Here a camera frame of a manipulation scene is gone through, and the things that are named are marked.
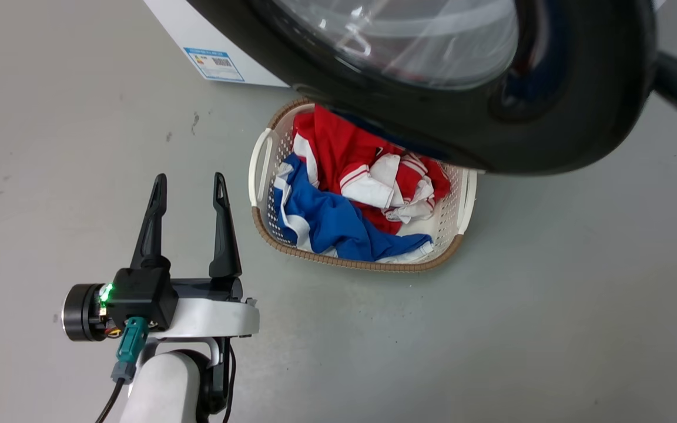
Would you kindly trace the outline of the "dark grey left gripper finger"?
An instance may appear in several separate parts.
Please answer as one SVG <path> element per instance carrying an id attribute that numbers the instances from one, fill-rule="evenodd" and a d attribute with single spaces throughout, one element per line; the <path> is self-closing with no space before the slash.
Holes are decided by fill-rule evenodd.
<path id="1" fill-rule="evenodd" d="M 167 210 L 167 176 L 155 177 L 140 233 L 130 263 L 130 268 L 171 268 L 162 254 L 162 217 Z"/>
<path id="2" fill-rule="evenodd" d="M 216 231 L 214 257 L 209 264 L 209 276 L 212 279 L 237 278 L 242 275 L 241 258 L 226 180 L 221 172 L 216 172 L 214 176 L 212 205 L 216 211 Z"/>

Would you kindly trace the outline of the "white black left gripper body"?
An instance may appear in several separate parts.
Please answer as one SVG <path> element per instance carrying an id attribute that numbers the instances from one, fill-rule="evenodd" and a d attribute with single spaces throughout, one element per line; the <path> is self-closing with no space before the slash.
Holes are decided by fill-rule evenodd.
<path id="1" fill-rule="evenodd" d="M 171 280 L 178 302 L 169 328 L 148 321 L 156 339 L 249 337 L 260 331 L 260 311 L 254 299 L 244 299 L 239 279 Z M 65 297 L 62 329 L 73 342 L 101 342 L 116 329 L 105 304 L 115 285 L 78 284 Z"/>

